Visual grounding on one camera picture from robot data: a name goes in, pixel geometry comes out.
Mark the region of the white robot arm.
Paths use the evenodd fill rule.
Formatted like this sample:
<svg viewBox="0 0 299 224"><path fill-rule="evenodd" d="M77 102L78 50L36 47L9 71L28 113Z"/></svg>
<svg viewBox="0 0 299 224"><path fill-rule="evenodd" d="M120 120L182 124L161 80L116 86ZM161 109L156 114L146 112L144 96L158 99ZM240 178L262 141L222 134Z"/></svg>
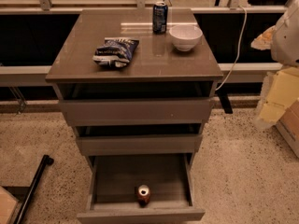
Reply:
<svg viewBox="0 0 299 224"><path fill-rule="evenodd" d="M283 65L299 66L299 0L294 0L276 23L271 56Z"/></svg>

